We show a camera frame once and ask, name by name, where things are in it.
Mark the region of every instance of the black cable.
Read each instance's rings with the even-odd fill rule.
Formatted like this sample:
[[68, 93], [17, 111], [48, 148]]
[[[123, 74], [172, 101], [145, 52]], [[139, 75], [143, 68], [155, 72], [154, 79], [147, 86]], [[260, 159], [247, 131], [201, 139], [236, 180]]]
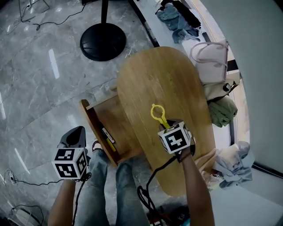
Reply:
[[151, 198], [149, 196], [149, 184], [158, 171], [163, 170], [165, 167], [167, 167], [169, 164], [171, 164], [177, 158], [178, 157], [175, 155], [172, 158], [170, 158], [163, 166], [155, 169], [153, 174], [151, 175], [149, 181], [146, 184], [146, 189], [143, 189], [142, 186], [138, 186], [138, 188], [137, 188], [137, 193], [138, 193], [138, 197], [139, 197], [140, 201], [149, 210], [149, 214], [150, 214], [150, 217], [151, 217], [152, 224], [153, 224], [153, 215], [156, 215], [159, 218], [161, 225], [163, 225], [161, 220], [164, 220], [167, 224], [172, 225], [172, 222], [170, 220], [168, 220], [167, 218], [163, 217], [162, 215], [160, 215], [158, 213], [157, 209], [155, 208], [155, 205], [154, 205], [153, 201], [151, 200]]
[[[25, 23], [25, 22], [30, 22], [30, 20], [23, 20], [23, 16], [24, 16], [24, 14], [25, 14], [25, 11], [26, 11], [27, 8], [30, 7], [30, 5], [27, 5], [27, 6], [25, 7], [25, 9], [24, 9], [24, 11], [23, 11], [23, 15], [22, 15], [21, 9], [20, 9], [20, 0], [18, 0], [18, 3], [19, 3], [19, 14], [20, 14], [21, 22], [23, 22], [23, 23]], [[70, 16], [74, 16], [74, 15], [77, 15], [77, 14], [81, 13], [81, 12], [84, 10], [84, 7], [85, 7], [87, 4], [89, 4], [89, 3], [91, 3], [91, 2], [88, 2], [88, 3], [84, 4], [84, 6], [83, 6], [83, 8], [82, 8], [82, 10], [81, 10], [80, 12], [77, 12], [77, 13], [75, 13], [75, 14], [69, 15], [69, 16], [66, 18], [66, 20], [69, 19]], [[43, 25], [43, 24], [53, 23], [53, 24], [56, 24], [56, 25], [60, 25], [60, 24], [64, 23], [66, 20], [64, 20], [64, 21], [61, 22], [61, 23], [56, 23], [56, 22], [44, 22], [44, 23], [41, 23], [41, 24], [39, 24], [39, 23], [33, 23], [33, 25], [37, 25], [36, 30], [39, 30], [40, 26]]]
[[[80, 190], [79, 190], [79, 192], [78, 192], [78, 194], [77, 194], [77, 196], [76, 196], [76, 207], [75, 207], [75, 212], [74, 212], [74, 217], [73, 217], [72, 226], [75, 225], [76, 212], [77, 212], [77, 209], [78, 209], [78, 201], [79, 201], [80, 192], [81, 192], [81, 190], [82, 190], [82, 188], [83, 188], [85, 182], [87, 182], [87, 181], [89, 180], [89, 178], [91, 178], [91, 177], [92, 177], [92, 173], [89, 172], [89, 173], [86, 173], [80, 180], [77, 180], [77, 181], [82, 181], [83, 183], [81, 184]], [[58, 183], [58, 182], [60, 182], [60, 181], [63, 181], [63, 179], [61, 179], [61, 180], [58, 180], [58, 181], [51, 181], [51, 182], [48, 182], [47, 184], [41, 183], [41, 184], [38, 185], [38, 184], [28, 183], [28, 182], [26, 182], [26, 181], [15, 180], [15, 179], [12, 178], [12, 177], [11, 177], [11, 180], [12, 180], [12, 181], [16, 181], [16, 182], [22, 182], [22, 183], [25, 183], [25, 184], [28, 184], [28, 185], [35, 185], [35, 186], [49, 185], [49, 184], [51, 184], [51, 183]], [[41, 222], [40, 226], [42, 225], [43, 220], [44, 220], [44, 216], [43, 216], [42, 210], [41, 210], [41, 208], [40, 208], [39, 206], [26, 206], [26, 205], [18, 205], [18, 206], [38, 207], [38, 208], [40, 209], [40, 211], [41, 211], [41, 214], [42, 214], [42, 222]]]
[[64, 179], [61, 179], [61, 180], [58, 180], [58, 181], [51, 181], [51, 182], [48, 182], [47, 184], [42, 183], [42, 184], [39, 184], [39, 185], [38, 185], [38, 184], [28, 183], [28, 182], [26, 182], [26, 181], [15, 180], [14, 178], [11, 177], [11, 181], [22, 182], [22, 183], [25, 183], [25, 184], [27, 184], [27, 185], [35, 185], [35, 186], [49, 185], [49, 184], [52, 184], [52, 183], [56, 184], [56, 183], [58, 183], [58, 182], [60, 182], [60, 181], [63, 181], [63, 180], [64, 180]]
[[[69, 16], [67, 17], [67, 19], [69, 19], [70, 16], [74, 16], [74, 15], [77, 15], [77, 14], [81, 13], [81, 12], [84, 10], [84, 7], [83, 7], [83, 9], [82, 9], [80, 12], [77, 12], [77, 13], [75, 13], [75, 14], [69, 15]], [[33, 23], [33, 25], [37, 25], [36, 30], [39, 30], [39, 28], [40, 28], [41, 25], [47, 24], [47, 23], [53, 23], [53, 24], [56, 24], [56, 25], [62, 24], [62, 23], [55, 23], [55, 22], [44, 22], [44, 23], [41, 23], [41, 24]]]
[[43, 212], [42, 212], [42, 209], [40, 208], [40, 206], [37, 206], [37, 205], [35, 205], [35, 206], [17, 205], [17, 206], [15, 206], [11, 209], [11, 214], [12, 214], [12, 210], [14, 210], [14, 209], [16, 209], [17, 207], [20, 207], [20, 206], [23, 206], [23, 207], [38, 207], [40, 209], [40, 212], [41, 212], [41, 215], [42, 215], [42, 221], [41, 221], [41, 224], [39, 226], [41, 226], [43, 224], [44, 216], [43, 216]]
[[79, 201], [80, 192], [81, 192], [81, 190], [82, 190], [82, 188], [83, 188], [83, 186], [84, 186], [85, 182], [86, 182], [86, 181], [88, 181], [88, 180], [89, 180], [89, 178], [91, 178], [91, 176], [92, 176], [92, 173], [91, 173], [91, 172], [89, 172], [89, 173], [87, 173], [87, 174], [85, 175], [85, 177], [84, 177], [84, 178], [82, 178], [82, 179], [81, 179], [81, 180], [83, 180], [83, 183], [81, 184], [81, 186], [80, 186], [80, 190], [79, 190], [79, 192], [78, 192], [78, 194], [77, 194], [77, 196], [76, 196], [76, 207], [75, 207], [75, 212], [74, 212], [74, 217], [73, 217], [73, 223], [72, 223], [72, 226], [74, 226], [74, 225], [75, 225], [76, 211], [77, 211], [77, 209], [78, 209], [78, 201]]

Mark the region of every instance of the black round base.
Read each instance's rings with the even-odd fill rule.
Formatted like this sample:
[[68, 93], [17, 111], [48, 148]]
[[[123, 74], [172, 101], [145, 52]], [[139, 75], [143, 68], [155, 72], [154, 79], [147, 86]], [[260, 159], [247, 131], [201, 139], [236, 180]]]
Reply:
[[126, 35], [111, 23], [98, 23], [88, 28], [80, 38], [80, 49], [91, 60], [107, 61], [125, 48]]

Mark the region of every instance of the yellow bottle opener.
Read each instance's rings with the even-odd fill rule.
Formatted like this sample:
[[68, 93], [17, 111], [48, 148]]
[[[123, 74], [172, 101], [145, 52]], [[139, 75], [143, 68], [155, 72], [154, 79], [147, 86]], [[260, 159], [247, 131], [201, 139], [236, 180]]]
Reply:
[[[161, 110], [162, 110], [161, 118], [157, 118], [157, 117], [155, 117], [155, 116], [153, 115], [153, 109], [154, 109], [155, 107], [161, 108]], [[166, 120], [166, 118], [165, 118], [165, 109], [164, 109], [164, 107], [162, 107], [161, 105], [152, 104], [152, 108], [151, 108], [151, 110], [150, 110], [150, 114], [151, 114], [151, 117], [152, 117], [153, 119], [159, 121], [160, 124], [162, 124], [162, 125], [165, 126], [165, 128], [169, 128], [169, 127], [170, 127], [169, 124], [168, 124], [168, 122], [167, 122], [167, 120]]]

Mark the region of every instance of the green cloth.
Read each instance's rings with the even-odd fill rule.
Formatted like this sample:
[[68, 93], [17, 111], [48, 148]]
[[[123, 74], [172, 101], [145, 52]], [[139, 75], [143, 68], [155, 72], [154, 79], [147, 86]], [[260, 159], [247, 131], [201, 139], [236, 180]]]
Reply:
[[237, 115], [238, 108], [227, 96], [216, 102], [208, 104], [212, 123], [218, 127], [228, 125]]

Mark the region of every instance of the gray tiled floor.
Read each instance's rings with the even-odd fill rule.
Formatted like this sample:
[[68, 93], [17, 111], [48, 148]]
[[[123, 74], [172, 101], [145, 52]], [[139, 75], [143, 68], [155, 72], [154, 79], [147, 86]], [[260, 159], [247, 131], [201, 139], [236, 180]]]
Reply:
[[[32, 22], [63, 21], [68, 15], [82, 9], [77, 0], [46, 0], [51, 9], [40, 2], [34, 11], [27, 10], [25, 18], [35, 15]], [[21, 0], [22, 6], [28, 3]], [[127, 1], [109, 2], [107, 21], [121, 27], [127, 36], [122, 54], [108, 62], [94, 62], [82, 55], [79, 40], [82, 33], [100, 20], [101, 1], [86, 5], [84, 11], [69, 18], [64, 24], [46, 24], [36, 31], [30, 23], [20, 23], [18, 3], [10, 1], [0, 10], [0, 173], [10, 168], [18, 179], [34, 183], [56, 181], [51, 165], [52, 153], [61, 136], [78, 125], [83, 125], [90, 147], [94, 134], [83, 118], [78, 102], [85, 98], [98, 101], [112, 91], [120, 65], [129, 53], [152, 48], [135, 12]], [[110, 223], [115, 222], [115, 169], [109, 166], [109, 180], [105, 196]], [[151, 171], [144, 156], [136, 159], [134, 174], [137, 183], [148, 180]], [[6, 187], [0, 179], [0, 211], [7, 214], [12, 205], [40, 205], [45, 220], [54, 202], [60, 184], [29, 186], [18, 184]], [[184, 202], [165, 195], [156, 181], [152, 188], [153, 200], [158, 204]], [[38, 210], [33, 213], [41, 218]]]

